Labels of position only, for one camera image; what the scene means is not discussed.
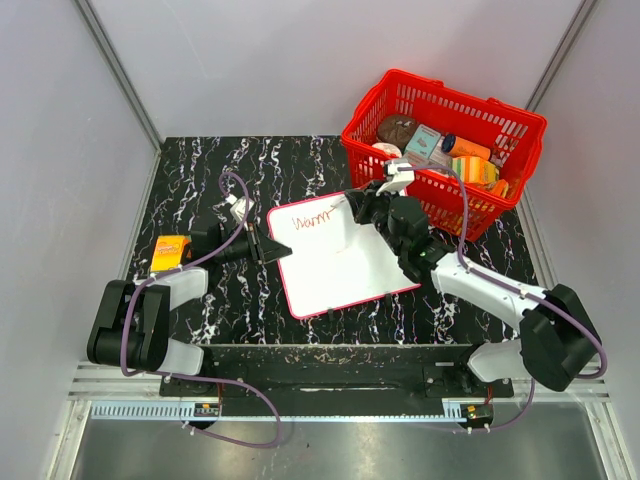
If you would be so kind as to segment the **pink framed whiteboard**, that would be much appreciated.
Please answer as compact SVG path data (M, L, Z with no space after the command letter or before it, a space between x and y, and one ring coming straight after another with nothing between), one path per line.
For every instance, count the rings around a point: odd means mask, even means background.
M290 314L298 320L419 287L375 228L354 222L349 205L331 211L342 198L338 192L267 214L272 239L292 249L278 267Z

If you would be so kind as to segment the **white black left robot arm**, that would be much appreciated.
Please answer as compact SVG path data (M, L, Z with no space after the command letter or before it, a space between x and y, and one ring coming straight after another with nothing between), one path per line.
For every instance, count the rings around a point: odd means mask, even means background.
M203 348L170 337L170 313L205 296L221 279L225 264L246 260L265 265L291 254L290 247L253 223L231 233L216 223L186 236L160 236L149 279L106 285L87 343L88 360L127 371L182 375L182 384L193 394L208 394L217 373L204 363Z

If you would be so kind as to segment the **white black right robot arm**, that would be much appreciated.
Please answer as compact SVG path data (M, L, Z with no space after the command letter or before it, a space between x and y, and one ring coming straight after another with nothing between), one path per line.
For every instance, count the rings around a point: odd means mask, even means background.
M379 181L344 193L354 221L372 226L406 278L456 296L510 326L518 337L472 347L454 375L456 387L476 396L490 383L529 378L564 391L582 377L603 346L574 290L527 285L488 270L429 231L427 214L410 196L385 192Z

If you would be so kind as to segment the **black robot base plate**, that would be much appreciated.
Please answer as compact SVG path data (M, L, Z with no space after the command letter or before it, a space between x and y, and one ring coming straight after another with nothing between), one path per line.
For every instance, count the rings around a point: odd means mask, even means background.
M511 381L483 384L463 363L469 346L213 345L208 376L248 383L283 417L436 416L445 399L510 399Z

